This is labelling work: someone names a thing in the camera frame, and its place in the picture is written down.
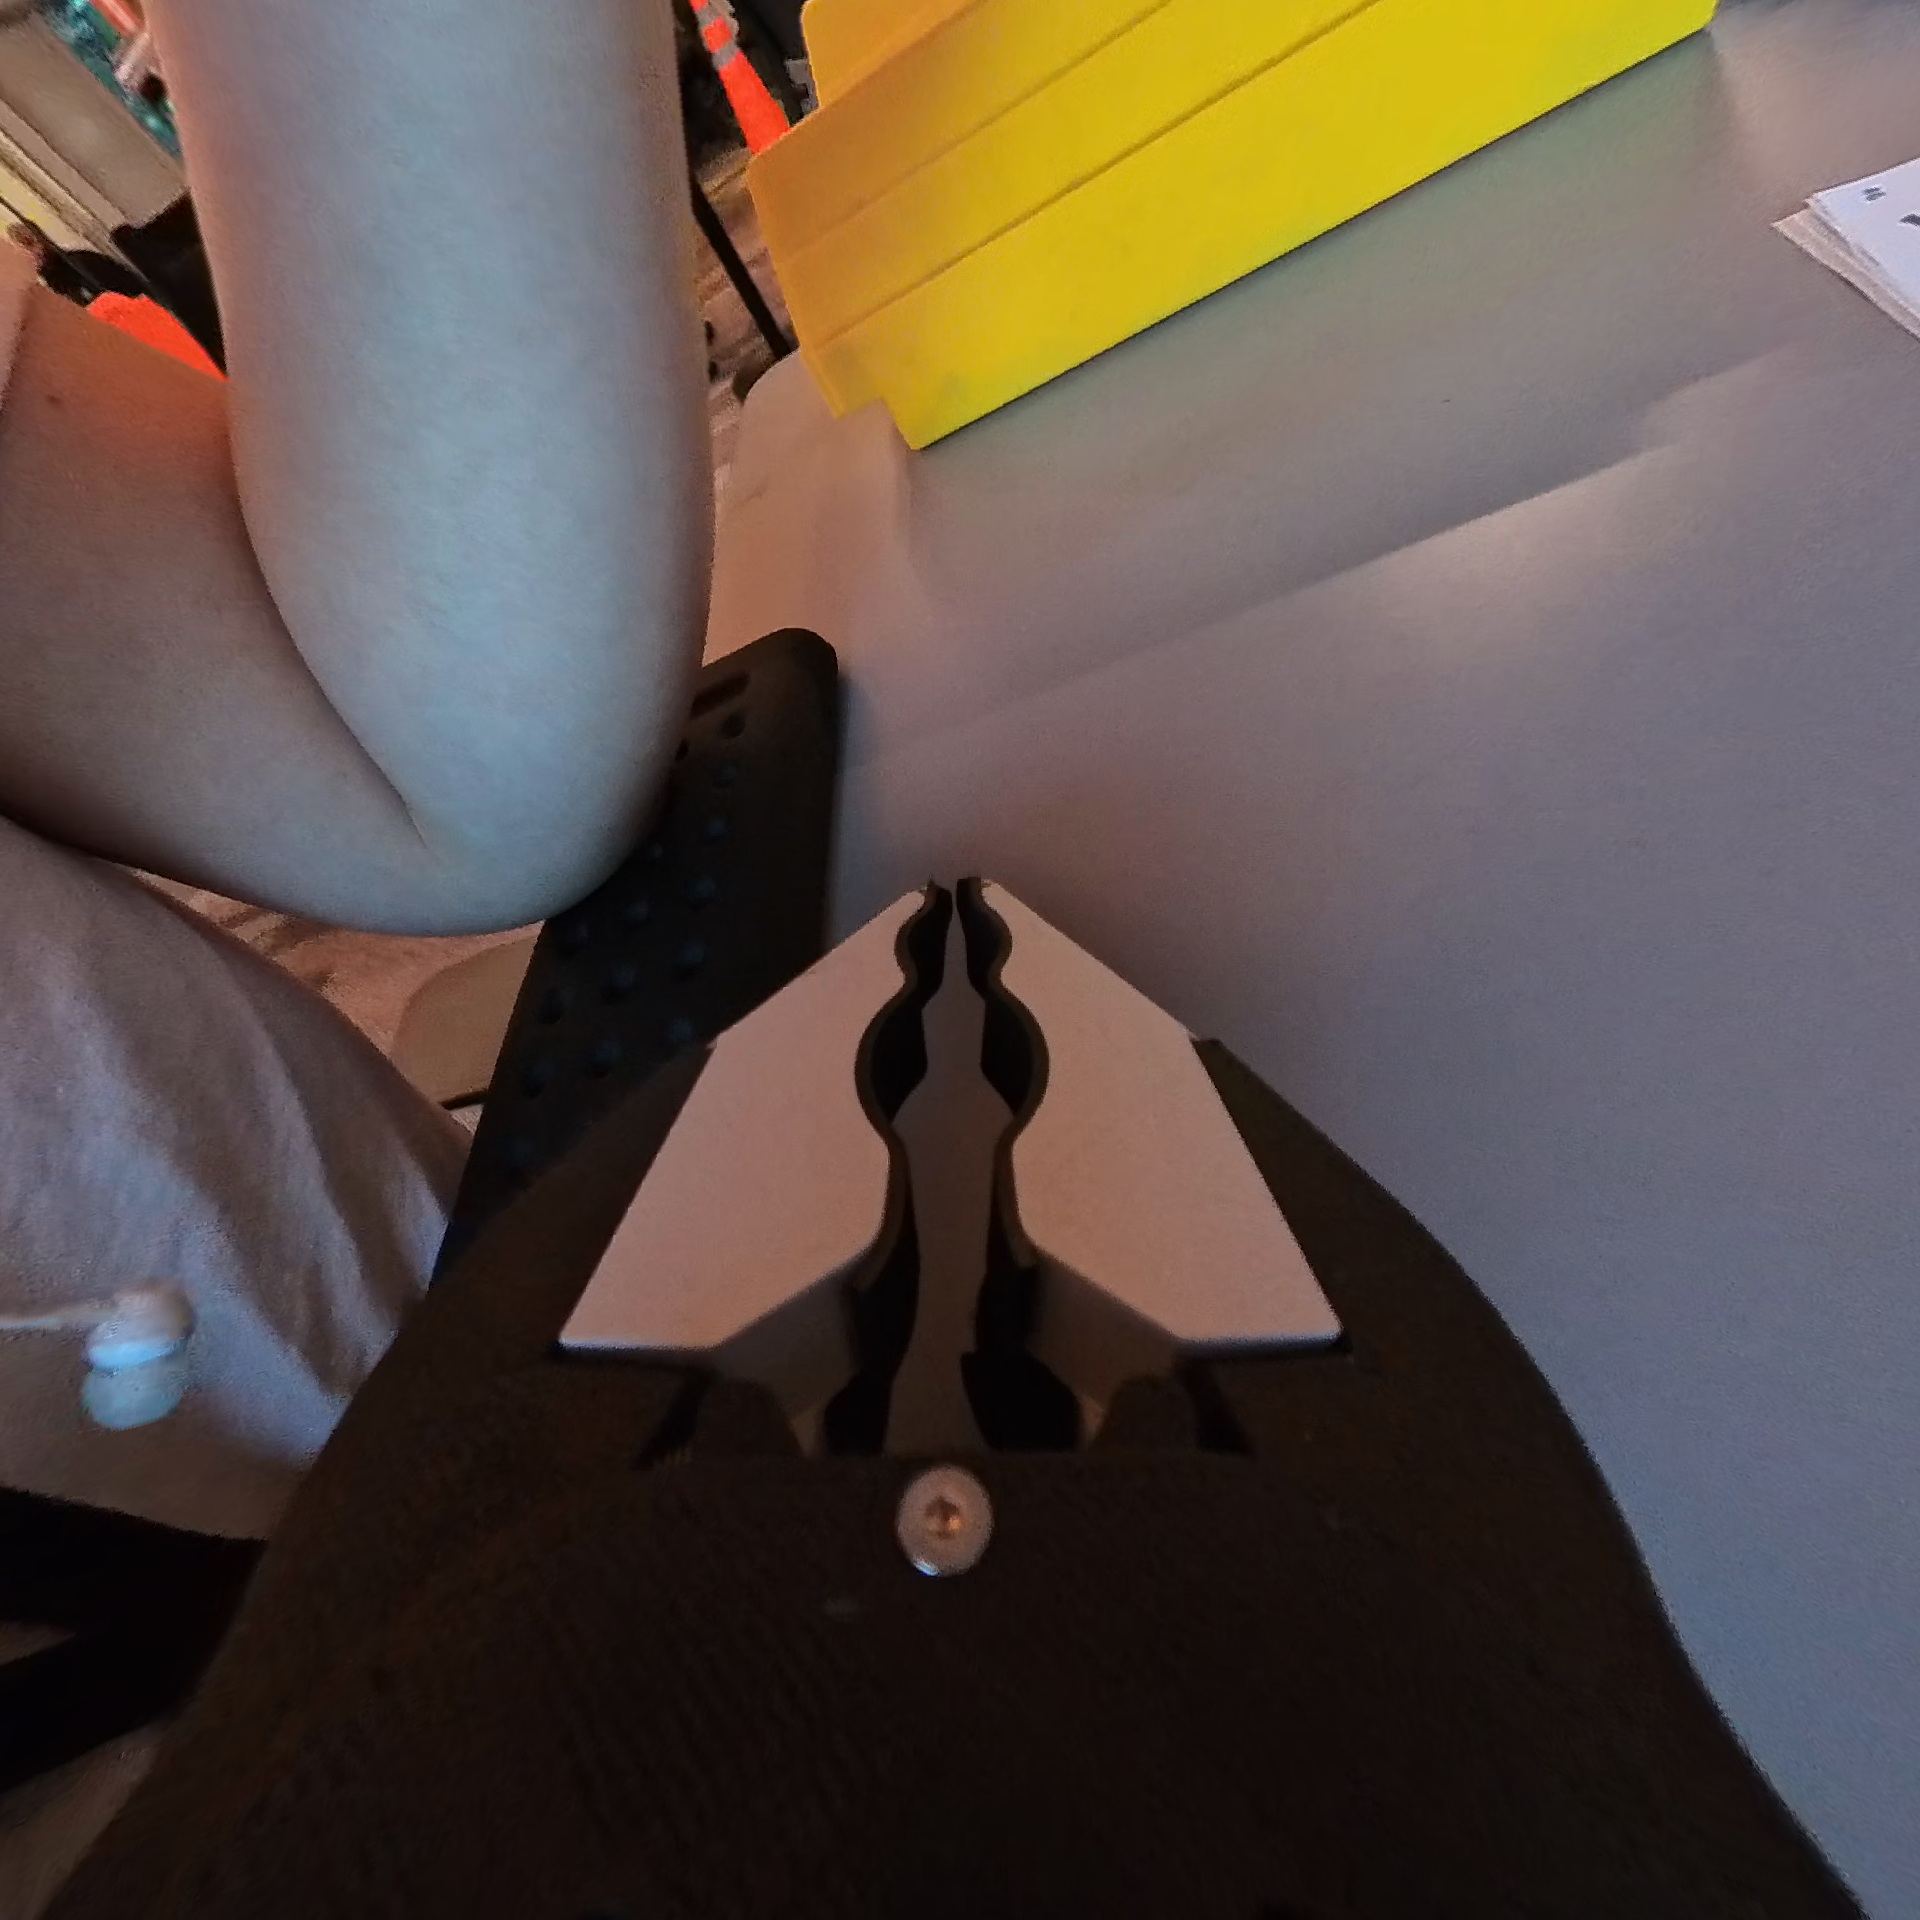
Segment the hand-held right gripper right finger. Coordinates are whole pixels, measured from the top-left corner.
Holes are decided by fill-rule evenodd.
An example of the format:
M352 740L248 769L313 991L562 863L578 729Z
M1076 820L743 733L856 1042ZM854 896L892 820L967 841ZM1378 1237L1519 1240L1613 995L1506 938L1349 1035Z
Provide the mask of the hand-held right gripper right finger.
M963 1379L983 1440L1066 1452L1135 1379L1333 1347L1343 1325L1204 1044L1006 886L956 908L994 1146Z

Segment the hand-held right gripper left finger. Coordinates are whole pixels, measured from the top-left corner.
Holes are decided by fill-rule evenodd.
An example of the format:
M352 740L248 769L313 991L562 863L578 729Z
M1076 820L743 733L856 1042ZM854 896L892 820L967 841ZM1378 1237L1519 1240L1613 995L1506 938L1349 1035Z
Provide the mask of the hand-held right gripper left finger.
M882 1449L921 1289L898 1116L951 917L902 896L711 1042L564 1352L755 1382L827 1452Z

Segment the person's left forearm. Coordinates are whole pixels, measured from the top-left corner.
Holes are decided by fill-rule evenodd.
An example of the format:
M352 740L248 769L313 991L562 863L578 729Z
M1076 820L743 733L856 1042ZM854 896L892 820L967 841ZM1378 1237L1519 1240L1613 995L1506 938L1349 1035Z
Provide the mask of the person's left forearm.
M190 870L381 931L546 917L646 826L708 626L670 7L151 15L297 667Z

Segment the grey desk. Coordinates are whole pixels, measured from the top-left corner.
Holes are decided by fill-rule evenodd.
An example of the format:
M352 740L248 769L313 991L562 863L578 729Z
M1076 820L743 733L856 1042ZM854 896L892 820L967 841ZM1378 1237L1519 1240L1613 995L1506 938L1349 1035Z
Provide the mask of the grey desk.
M1452 1250L1874 1915L1916 1915L1916 339L1775 224L1916 106L1916 3L1725 3L934 448L785 363L708 639L840 654L836 923L1009 883Z

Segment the person's white shirt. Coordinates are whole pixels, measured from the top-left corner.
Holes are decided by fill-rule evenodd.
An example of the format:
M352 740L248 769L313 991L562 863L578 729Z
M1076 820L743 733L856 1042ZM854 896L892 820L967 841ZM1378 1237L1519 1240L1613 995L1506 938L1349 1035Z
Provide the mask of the person's white shirt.
M85 1412L6 1334L6 1486L271 1534L422 1295L468 1138L325 997L121 867L2 827L2 1307L173 1283L178 1409Z

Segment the yellow plastic bin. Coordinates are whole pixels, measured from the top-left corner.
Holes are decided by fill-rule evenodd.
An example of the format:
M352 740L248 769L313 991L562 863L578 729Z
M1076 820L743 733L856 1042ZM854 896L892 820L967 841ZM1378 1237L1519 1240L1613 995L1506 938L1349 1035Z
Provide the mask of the yellow plastic bin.
M923 449L1701 31L1712 2L811 3L748 170L836 415Z

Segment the orange striped cone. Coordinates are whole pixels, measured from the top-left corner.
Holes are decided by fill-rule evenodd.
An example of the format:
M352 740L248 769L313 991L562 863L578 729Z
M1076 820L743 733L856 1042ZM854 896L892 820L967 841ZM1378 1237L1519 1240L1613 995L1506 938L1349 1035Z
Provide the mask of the orange striped cone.
M747 150L772 147L804 113L801 3L697 2L695 25Z

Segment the open white instruction booklet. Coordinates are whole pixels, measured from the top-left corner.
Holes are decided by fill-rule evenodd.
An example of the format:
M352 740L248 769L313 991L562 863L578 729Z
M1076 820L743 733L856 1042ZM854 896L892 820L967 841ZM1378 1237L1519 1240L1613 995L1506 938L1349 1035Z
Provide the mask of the open white instruction booklet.
M1919 336L1919 158L1820 189L1775 229Z

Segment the white drawstring end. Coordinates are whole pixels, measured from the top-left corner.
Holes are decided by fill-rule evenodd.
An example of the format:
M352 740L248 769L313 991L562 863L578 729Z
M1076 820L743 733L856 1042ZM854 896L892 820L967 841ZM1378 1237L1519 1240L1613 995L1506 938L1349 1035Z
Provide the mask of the white drawstring end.
M168 1283L2 1313L4 1334L81 1340L81 1403L95 1426L112 1431L156 1426L181 1406L195 1330L190 1300Z

